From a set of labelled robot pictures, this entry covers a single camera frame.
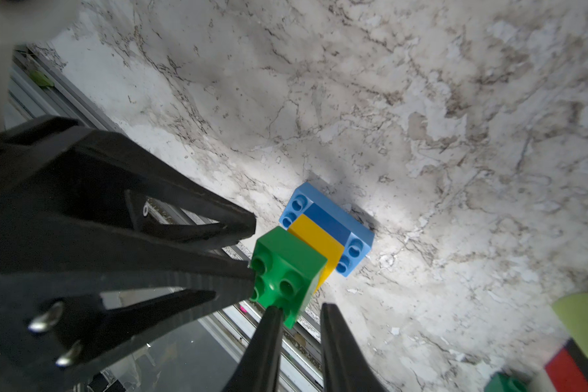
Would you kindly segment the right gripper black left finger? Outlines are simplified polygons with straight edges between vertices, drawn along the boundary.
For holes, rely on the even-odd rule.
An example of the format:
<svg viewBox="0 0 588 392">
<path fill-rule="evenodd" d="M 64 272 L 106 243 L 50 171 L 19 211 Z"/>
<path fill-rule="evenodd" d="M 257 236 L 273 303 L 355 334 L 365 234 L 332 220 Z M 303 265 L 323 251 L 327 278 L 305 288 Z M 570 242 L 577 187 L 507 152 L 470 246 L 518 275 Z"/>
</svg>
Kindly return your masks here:
<svg viewBox="0 0 588 392">
<path fill-rule="evenodd" d="M 284 312 L 272 305 L 223 391 L 272 392 L 278 389 Z"/>
</svg>

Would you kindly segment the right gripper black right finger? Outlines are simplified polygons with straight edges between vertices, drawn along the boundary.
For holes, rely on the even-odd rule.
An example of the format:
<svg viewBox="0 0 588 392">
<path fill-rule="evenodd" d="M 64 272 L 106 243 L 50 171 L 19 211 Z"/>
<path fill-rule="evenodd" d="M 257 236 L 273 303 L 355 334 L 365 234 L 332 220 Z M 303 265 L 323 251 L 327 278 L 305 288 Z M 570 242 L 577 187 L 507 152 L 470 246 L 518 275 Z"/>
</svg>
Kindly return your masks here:
<svg viewBox="0 0 588 392">
<path fill-rule="evenodd" d="M 385 391 L 369 367 L 339 307 L 324 303 L 320 315 L 325 391 Z"/>
</svg>

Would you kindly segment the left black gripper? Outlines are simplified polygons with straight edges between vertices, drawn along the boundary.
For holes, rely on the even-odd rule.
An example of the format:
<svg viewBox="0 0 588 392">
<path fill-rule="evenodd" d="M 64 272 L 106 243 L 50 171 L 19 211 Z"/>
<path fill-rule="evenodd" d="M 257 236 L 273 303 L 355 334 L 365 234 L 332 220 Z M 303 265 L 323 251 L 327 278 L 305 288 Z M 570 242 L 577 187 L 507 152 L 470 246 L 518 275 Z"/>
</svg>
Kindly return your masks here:
<svg viewBox="0 0 588 392">
<path fill-rule="evenodd" d="M 148 199 L 211 223 L 149 223 Z M 0 133 L 0 391 L 70 387 L 251 297 L 255 271 L 226 257 L 127 272 L 131 231 L 211 250 L 253 236 L 256 217 L 117 132 L 44 116 Z M 165 292 L 106 308 L 129 279 Z"/>
</svg>

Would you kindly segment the small green lego brick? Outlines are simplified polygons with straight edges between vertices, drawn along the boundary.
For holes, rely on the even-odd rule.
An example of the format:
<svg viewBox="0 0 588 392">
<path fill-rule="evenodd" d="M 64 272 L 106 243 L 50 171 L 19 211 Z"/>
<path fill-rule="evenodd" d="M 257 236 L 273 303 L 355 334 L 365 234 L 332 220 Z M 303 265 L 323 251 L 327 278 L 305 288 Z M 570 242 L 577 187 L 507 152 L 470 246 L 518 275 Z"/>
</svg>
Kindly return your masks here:
<svg viewBox="0 0 588 392">
<path fill-rule="evenodd" d="M 250 300 L 284 312 L 291 329 L 305 312 L 328 259 L 281 227 L 256 240 L 250 268 L 256 278 Z"/>
</svg>

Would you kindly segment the light blue lego brick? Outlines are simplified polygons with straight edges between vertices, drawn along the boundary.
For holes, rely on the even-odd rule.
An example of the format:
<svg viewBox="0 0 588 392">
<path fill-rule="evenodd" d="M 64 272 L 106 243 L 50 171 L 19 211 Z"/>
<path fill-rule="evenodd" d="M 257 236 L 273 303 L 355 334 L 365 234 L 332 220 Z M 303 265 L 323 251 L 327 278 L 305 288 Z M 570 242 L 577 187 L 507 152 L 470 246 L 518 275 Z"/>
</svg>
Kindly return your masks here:
<svg viewBox="0 0 588 392">
<path fill-rule="evenodd" d="M 296 188 L 279 223 L 327 258 L 319 284 L 333 271 L 349 276 L 370 252 L 374 233 L 310 183 Z"/>
</svg>

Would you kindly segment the yellow lego brick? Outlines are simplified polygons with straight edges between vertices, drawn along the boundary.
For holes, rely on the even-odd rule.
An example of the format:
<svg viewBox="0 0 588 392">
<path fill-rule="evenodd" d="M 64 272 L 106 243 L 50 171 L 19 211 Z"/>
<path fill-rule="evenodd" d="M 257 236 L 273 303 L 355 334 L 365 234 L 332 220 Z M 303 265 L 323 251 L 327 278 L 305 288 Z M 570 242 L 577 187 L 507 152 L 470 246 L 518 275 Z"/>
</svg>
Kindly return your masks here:
<svg viewBox="0 0 588 392">
<path fill-rule="evenodd" d="M 315 289 L 318 291 L 336 269 L 345 247 L 306 215 L 300 215 L 287 231 L 327 258 L 327 264 L 319 276 Z"/>
</svg>

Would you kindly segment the green lego base brick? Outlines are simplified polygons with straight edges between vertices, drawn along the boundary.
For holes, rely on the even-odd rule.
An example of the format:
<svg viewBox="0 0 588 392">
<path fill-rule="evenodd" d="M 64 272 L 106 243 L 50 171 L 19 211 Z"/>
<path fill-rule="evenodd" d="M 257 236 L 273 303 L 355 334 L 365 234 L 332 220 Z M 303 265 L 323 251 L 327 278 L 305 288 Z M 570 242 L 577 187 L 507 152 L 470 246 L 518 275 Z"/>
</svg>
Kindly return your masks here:
<svg viewBox="0 0 588 392">
<path fill-rule="evenodd" d="M 528 387 L 521 380 L 506 375 L 496 373 L 492 376 L 488 384 L 483 389 L 484 392 L 528 392 Z"/>
</svg>

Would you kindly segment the lime green lego brick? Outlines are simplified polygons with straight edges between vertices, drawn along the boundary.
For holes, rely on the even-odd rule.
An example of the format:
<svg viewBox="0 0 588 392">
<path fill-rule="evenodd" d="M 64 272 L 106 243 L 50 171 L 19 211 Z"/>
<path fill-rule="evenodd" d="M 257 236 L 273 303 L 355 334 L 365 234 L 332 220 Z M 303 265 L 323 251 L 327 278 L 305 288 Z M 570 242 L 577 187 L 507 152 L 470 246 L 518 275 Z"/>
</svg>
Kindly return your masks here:
<svg viewBox="0 0 588 392">
<path fill-rule="evenodd" d="M 551 308 L 588 358 L 588 292 L 562 297 Z"/>
</svg>

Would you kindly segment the dark blue lego brick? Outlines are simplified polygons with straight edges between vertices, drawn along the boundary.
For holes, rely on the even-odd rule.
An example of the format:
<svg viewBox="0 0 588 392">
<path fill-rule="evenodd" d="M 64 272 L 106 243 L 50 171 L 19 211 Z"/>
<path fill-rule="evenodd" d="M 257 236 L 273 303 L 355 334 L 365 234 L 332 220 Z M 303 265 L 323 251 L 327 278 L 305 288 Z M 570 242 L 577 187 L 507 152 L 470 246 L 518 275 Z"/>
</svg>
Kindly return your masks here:
<svg viewBox="0 0 588 392">
<path fill-rule="evenodd" d="M 344 227 L 338 220 L 323 210 L 318 204 L 311 204 L 303 214 L 321 229 L 335 238 L 338 243 L 346 246 L 351 231 Z"/>
</svg>

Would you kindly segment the cream lego brick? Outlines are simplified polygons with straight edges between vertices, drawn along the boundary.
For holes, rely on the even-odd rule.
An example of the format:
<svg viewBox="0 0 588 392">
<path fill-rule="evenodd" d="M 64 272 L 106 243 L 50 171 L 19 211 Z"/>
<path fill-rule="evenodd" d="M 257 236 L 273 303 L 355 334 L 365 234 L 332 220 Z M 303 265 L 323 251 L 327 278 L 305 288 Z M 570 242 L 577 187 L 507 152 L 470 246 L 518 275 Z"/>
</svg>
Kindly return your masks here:
<svg viewBox="0 0 588 392">
<path fill-rule="evenodd" d="M 557 392 L 545 368 L 533 377 L 527 389 L 528 392 Z"/>
</svg>

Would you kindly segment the red lego brick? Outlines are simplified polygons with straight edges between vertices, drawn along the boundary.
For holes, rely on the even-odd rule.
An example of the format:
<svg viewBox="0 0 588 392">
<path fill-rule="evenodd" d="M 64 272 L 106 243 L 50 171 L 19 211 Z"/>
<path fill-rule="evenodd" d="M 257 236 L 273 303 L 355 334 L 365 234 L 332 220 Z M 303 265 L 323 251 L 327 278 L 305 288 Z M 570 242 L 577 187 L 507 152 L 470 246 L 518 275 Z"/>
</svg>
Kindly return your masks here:
<svg viewBox="0 0 588 392">
<path fill-rule="evenodd" d="M 588 392 L 588 380 L 566 349 L 562 349 L 545 370 L 557 392 Z"/>
</svg>

